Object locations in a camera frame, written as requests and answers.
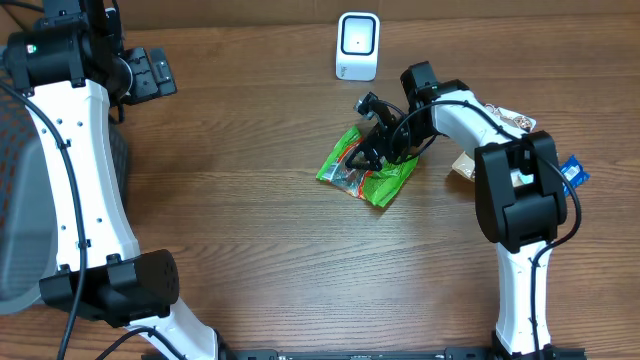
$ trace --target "white plug-in device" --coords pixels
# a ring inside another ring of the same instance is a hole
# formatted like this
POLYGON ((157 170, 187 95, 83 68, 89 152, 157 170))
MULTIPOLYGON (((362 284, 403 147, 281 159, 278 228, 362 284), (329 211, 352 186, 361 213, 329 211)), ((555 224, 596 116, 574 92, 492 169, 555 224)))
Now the white plug-in device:
POLYGON ((378 68, 380 19, 372 13, 348 12, 338 22, 336 76, 371 81, 378 68))

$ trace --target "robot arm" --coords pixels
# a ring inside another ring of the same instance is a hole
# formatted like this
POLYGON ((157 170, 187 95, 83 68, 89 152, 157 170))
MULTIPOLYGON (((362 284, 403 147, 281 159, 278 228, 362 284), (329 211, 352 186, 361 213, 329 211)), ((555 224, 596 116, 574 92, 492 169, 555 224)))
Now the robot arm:
MULTIPOLYGON (((531 354, 535 351, 532 259, 557 236, 557 226, 566 219, 562 181, 542 164, 557 167, 553 140, 544 132, 528 135, 502 123, 464 83, 439 83, 429 63, 410 67, 401 81, 410 104, 409 114, 401 119, 392 116, 375 94, 356 104, 357 112, 368 119, 375 117, 378 124, 347 166, 379 170, 383 157, 392 163, 402 161, 409 144, 418 145, 434 135, 451 138, 475 158, 476 215, 498 254, 500 314, 494 350, 503 359, 531 354), (395 133, 401 134, 397 140, 395 133), (354 164, 362 153, 367 162, 354 164), (534 175, 533 183, 515 189, 511 179, 518 173, 534 175)), ((540 258, 535 274, 538 350, 550 348, 551 343, 545 320, 549 256, 547 251, 540 258)))
MULTIPOLYGON (((44 2, 32 33, 13 34, 3 56, 14 87, 53 123, 66 142, 77 182, 87 241, 87 269, 78 316, 113 327, 155 329, 182 357, 217 359, 218 337, 179 297, 173 257, 141 254, 127 221, 109 142, 109 108, 176 92, 164 52, 124 50, 119 14, 101 0, 44 2)), ((55 276, 42 279, 42 298, 69 312, 80 270, 74 203, 58 144, 31 110, 43 145, 58 223, 55 276)), ((144 336, 175 359, 157 336, 144 336)))

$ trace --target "packaged item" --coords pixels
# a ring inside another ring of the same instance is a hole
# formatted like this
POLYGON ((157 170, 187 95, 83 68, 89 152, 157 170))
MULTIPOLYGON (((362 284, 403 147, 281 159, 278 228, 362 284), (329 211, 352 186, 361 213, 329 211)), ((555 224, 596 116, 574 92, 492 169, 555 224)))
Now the packaged item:
POLYGON ((362 140, 358 128, 354 126, 349 129, 333 148, 316 178, 337 186, 351 196, 384 207, 400 191, 402 184, 415 169, 418 159, 401 165, 393 165, 383 159, 382 171, 378 172, 349 169, 345 162, 362 140))

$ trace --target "white device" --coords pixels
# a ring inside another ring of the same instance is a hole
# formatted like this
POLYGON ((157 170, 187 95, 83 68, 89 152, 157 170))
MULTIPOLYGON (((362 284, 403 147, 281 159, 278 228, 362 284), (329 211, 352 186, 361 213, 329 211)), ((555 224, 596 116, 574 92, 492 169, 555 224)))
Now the white device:
POLYGON ((371 81, 378 69, 380 19, 375 14, 348 12, 338 22, 336 76, 371 81))

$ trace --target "black mounting bracket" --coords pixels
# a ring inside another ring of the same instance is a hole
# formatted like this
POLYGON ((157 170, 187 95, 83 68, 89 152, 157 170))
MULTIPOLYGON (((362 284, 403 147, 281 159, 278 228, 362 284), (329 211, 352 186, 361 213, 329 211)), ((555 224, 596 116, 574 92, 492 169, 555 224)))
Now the black mounting bracket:
POLYGON ((555 143, 544 131, 475 150, 476 217, 480 229, 489 241, 501 243, 514 254, 521 246, 554 240, 558 226, 567 219, 562 180, 542 159, 558 167, 555 143), (533 182, 514 188, 513 169, 533 175, 533 182))
MULTIPOLYGON (((109 255, 107 265, 86 271, 78 316, 104 320, 113 327, 150 316, 165 317, 178 301, 178 269, 168 250, 159 250, 125 261, 109 255)), ((79 272, 68 270, 40 280, 45 304, 71 311, 79 272)))

